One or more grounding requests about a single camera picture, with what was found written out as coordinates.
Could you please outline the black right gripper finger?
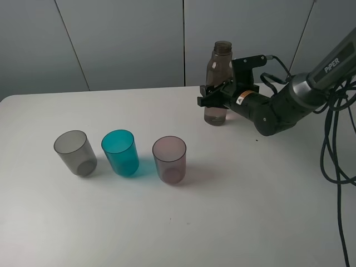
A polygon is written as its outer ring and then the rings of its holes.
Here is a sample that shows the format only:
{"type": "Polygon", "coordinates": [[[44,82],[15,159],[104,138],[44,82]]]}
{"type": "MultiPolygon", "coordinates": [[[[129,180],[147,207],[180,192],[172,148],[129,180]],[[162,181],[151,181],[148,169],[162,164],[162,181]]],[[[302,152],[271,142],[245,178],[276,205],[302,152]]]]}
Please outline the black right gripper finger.
{"type": "Polygon", "coordinates": [[[200,93],[202,96],[208,96],[216,91],[219,92],[223,90],[225,87],[229,87],[233,84],[233,80],[225,80],[223,83],[219,85],[201,85],[200,86],[200,93]]]}
{"type": "Polygon", "coordinates": [[[204,89],[201,89],[200,93],[201,96],[197,98],[198,106],[207,108],[225,108],[225,99],[220,90],[207,93],[204,89]]]}

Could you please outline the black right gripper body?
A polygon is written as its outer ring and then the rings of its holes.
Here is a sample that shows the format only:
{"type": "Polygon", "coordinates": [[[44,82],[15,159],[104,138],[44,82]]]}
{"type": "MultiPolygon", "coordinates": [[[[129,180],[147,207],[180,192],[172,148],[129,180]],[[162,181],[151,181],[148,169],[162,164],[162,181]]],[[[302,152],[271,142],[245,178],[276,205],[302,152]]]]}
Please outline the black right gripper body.
{"type": "Polygon", "coordinates": [[[226,80],[221,87],[222,108],[255,111],[260,106],[259,86],[226,80]]]}

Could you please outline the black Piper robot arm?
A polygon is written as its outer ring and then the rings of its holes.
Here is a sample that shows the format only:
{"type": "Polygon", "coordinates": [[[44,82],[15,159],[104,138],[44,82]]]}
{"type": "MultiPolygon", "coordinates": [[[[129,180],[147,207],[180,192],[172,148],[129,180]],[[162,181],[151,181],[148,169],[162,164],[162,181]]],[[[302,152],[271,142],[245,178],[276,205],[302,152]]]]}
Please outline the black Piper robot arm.
{"type": "Polygon", "coordinates": [[[233,76],[218,86],[201,86],[200,107],[224,108],[247,118],[263,136],[292,128],[306,115],[337,96],[337,88],[355,75],[355,31],[351,31],[325,59],[309,73],[286,81],[263,73],[261,79],[273,91],[259,92],[253,69],[266,65],[272,56],[257,55],[232,61],[233,76]]]}

